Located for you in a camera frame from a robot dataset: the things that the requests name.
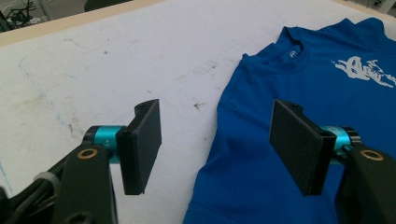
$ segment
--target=cable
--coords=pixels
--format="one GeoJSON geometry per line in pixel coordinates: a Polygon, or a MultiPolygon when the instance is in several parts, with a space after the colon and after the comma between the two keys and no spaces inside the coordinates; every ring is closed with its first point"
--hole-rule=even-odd
{"type": "Polygon", "coordinates": [[[24,200],[18,208],[14,211],[13,216],[7,221],[9,224],[17,224],[23,221],[23,219],[29,215],[31,212],[30,208],[40,203],[43,200],[43,197],[49,193],[51,190],[51,184],[45,180],[37,180],[40,181],[40,186],[28,197],[24,200]]]}
{"type": "Polygon", "coordinates": [[[30,19],[32,19],[29,14],[29,12],[32,10],[36,10],[36,6],[33,5],[33,2],[28,0],[26,3],[26,7],[11,9],[6,18],[10,19],[14,23],[15,28],[20,28],[23,27],[27,22],[29,22],[30,19]]]}

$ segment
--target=white table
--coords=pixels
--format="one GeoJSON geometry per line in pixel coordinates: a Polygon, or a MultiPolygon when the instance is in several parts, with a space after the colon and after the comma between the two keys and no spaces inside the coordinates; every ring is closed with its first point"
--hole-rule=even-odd
{"type": "MultiPolygon", "coordinates": [[[[243,53],[275,42],[283,26],[319,29],[372,17],[330,0],[166,0],[100,20],[90,15],[66,29],[58,28],[67,21],[27,28],[54,31],[0,48],[0,185],[15,195],[89,127],[126,125],[135,105],[158,98],[163,144],[146,194],[124,196],[120,167],[111,170],[120,223],[162,224],[184,217],[218,100],[243,53]]],[[[383,21],[396,39],[395,21],[383,21]]]]}

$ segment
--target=floor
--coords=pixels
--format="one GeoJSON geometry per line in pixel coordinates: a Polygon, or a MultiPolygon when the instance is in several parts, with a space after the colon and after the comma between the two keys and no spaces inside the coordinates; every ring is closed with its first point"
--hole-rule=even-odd
{"type": "MultiPolygon", "coordinates": [[[[46,14],[43,12],[42,8],[38,4],[39,0],[0,0],[0,10],[6,16],[9,11],[13,8],[24,8],[27,1],[32,1],[35,6],[35,10],[30,11],[30,15],[34,17],[36,23],[45,22],[48,20],[46,14]]],[[[69,17],[77,15],[84,12],[84,4],[86,0],[44,0],[47,1],[50,12],[53,18],[60,19],[64,17],[69,17]]],[[[349,0],[355,4],[360,4],[365,7],[378,10],[380,5],[377,0],[349,0]]],[[[390,10],[389,15],[396,17],[396,8],[390,10]]]]}
{"type": "MultiPolygon", "coordinates": [[[[35,18],[45,21],[46,14],[38,3],[38,0],[30,0],[33,2],[32,10],[29,10],[29,14],[35,18]]],[[[84,4],[86,0],[44,0],[47,2],[50,13],[53,18],[60,19],[77,15],[84,12],[84,4]]],[[[25,8],[28,0],[0,0],[0,10],[5,16],[7,16],[11,9],[25,8]]]]}
{"type": "MultiPolygon", "coordinates": [[[[365,7],[374,9],[374,10],[379,10],[379,8],[381,7],[381,1],[377,1],[377,0],[349,0],[349,2],[354,2],[356,4],[360,4],[363,5],[365,7]]],[[[390,16],[396,17],[396,7],[392,8],[388,14],[390,16]]]]}

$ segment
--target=black cable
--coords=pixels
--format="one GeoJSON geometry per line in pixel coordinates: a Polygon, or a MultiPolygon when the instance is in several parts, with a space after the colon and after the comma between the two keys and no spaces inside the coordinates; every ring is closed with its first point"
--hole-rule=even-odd
{"type": "Polygon", "coordinates": [[[51,183],[46,180],[38,180],[41,182],[40,186],[27,197],[14,211],[13,216],[7,221],[7,224],[18,224],[23,221],[23,219],[29,215],[31,212],[31,207],[34,204],[39,203],[43,196],[49,193],[52,189],[51,183]]]}
{"type": "MultiPolygon", "coordinates": [[[[52,166],[48,172],[51,172],[58,178],[61,178],[64,170],[65,158],[52,166]]],[[[7,223],[17,224],[24,221],[26,216],[33,213],[40,204],[52,197],[54,194],[54,188],[48,180],[35,180],[29,187],[10,199],[14,214],[7,223]]]]}
{"type": "Polygon", "coordinates": [[[32,19],[29,12],[33,10],[36,10],[36,6],[33,5],[33,2],[28,0],[26,7],[11,9],[6,18],[11,19],[15,25],[15,28],[23,27],[27,22],[30,21],[30,19],[32,19]]]}

